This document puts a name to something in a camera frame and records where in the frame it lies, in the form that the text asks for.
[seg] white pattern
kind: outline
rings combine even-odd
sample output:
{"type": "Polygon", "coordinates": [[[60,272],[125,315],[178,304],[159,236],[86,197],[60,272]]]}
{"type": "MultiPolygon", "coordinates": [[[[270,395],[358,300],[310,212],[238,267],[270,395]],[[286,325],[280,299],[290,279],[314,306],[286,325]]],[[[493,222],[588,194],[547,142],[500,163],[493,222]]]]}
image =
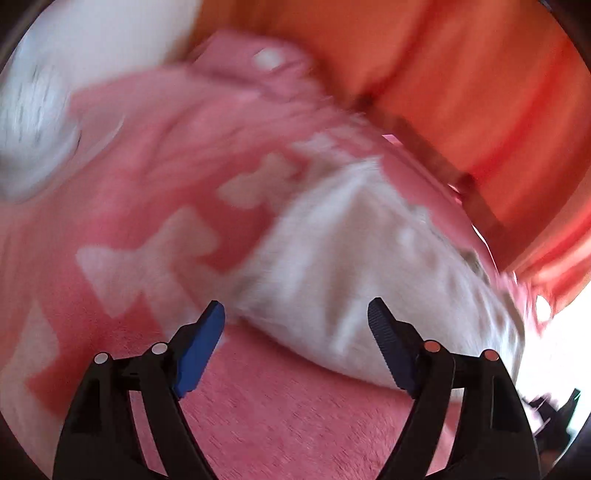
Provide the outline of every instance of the white pattern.
{"type": "Polygon", "coordinates": [[[137,250],[88,246],[78,250],[76,259],[110,317],[124,314],[143,294],[170,336],[200,314],[178,283],[174,266],[183,261],[194,265],[218,244],[216,232],[192,208],[183,207],[137,250]]]}
{"type": "Polygon", "coordinates": [[[17,348],[0,373],[0,409],[29,457],[48,476],[53,470],[61,423],[27,388],[26,381],[58,354],[56,334],[34,302],[17,348]]]}
{"type": "Polygon", "coordinates": [[[290,147],[313,161],[324,161],[338,165],[349,165],[362,161],[378,161],[381,155],[357,158],[342,148],[338,148],[337,142],[327,133],[319,132],[312,135],[309,140],[293,142],[290,147]]]}
{"type": "Polygon", "coordinates": [[[296,192],[293,179],[297,167],[280,153],[269,153],[253,173],[241,173],[217,190],[217,196],[240,210],[250,210],[263,204],[279,213],[296,192]]]}

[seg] pink fabric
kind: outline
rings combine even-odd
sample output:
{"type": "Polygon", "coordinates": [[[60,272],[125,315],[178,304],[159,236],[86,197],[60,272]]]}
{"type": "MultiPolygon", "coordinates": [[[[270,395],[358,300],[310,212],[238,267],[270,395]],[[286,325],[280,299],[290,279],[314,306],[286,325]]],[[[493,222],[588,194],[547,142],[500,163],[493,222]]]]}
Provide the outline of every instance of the pink fabric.
{"type": "MultiPolygon", "coordinates": [[[[209,47],[235,47],[224,41],[209,47]]],[[[242,52],[252,56],[248,42],[242,52]]],[[[0,408],[46,473],[93,356],[139,354],[210,299],[224,300],[232,271],[317,172],[379,155],[404,195],[437,211],[446,235],[481,248],[461,209],[435,207],[442,193],[379,132],[307,81],[286,102],[242,74],[211,77],[197,62],[82,92],[78,114],[99,105],[125,115],[116,140],[79,171],[74,158],[61,176],[75,174],[59,188],[0,205],[0,408]]],[[[293,70],[284,74],[297,84],[293,70]]],[[[333,374],[242,325],[228,327],[182,403],[221,479],[374,477],[410,405],[401,392],[333,374]]],[[[432,469],[444,466],[457,413],[453,406],[432,469]]]]}

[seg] orange fabric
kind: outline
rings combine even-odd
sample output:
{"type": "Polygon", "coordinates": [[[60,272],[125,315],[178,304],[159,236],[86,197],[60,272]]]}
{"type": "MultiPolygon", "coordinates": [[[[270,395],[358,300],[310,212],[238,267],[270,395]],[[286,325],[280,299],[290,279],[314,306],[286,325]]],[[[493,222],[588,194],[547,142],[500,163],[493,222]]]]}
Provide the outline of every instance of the orange fabric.
{"type": "Polygon", "coordinates": [[[557,310],[584,286],[591,74],[536,0],[204,0],[196,39],[219,27],[296,41],[346,106],[419,133],[498,267],[557,310]]]}

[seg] pink blanket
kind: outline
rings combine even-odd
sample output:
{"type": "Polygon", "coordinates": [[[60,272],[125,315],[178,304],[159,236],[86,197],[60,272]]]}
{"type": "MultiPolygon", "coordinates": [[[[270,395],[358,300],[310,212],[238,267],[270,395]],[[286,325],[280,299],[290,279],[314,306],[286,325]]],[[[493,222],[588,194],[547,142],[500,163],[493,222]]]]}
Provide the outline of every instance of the pink blanket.
{"type": "MultiPolygon", "coordinates": [[[[446,235],[486,254],[453,199],[324,98],[307,62],[287,44],[221,33],[194,64],[82,92],[76,113],[124,116],[113,143],[86,166],[72,159],[33,200],[0,205],[0,408],[46,473],[93,356],[139,354],[224,301],[228,276],[326,169],[380,158],[446,235]]],[[[378,473],[410,410],[404,393],[326,371],[244,325],[222,340],[182,402],[220,478],[378,473]]],[[[148,462],[162,471],[135,406],[148,462]]],[[[432,469],[451,446],[451,410],[432,469]]]]}

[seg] white pillow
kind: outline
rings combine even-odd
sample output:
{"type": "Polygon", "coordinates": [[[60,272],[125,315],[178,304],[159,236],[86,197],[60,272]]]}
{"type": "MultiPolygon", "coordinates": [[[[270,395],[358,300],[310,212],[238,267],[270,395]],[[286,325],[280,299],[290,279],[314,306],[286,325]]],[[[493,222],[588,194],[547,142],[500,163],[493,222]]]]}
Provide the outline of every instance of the white pillow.
{"type": "Polygon", "coordinates": [[[202,0],[56,0],[28,32],[67,64],[76,90],[177,60],[202,0]]]}
{"type": "Polygon", "coordinates": [[[238,312],[319,365],[394,387],[367,321],[382,297],[425,340],[466,355],[496,350],[516,379],[517,310],[415,212],[375,163],[341,169],[295,200],[244,266],[238,312]]]}

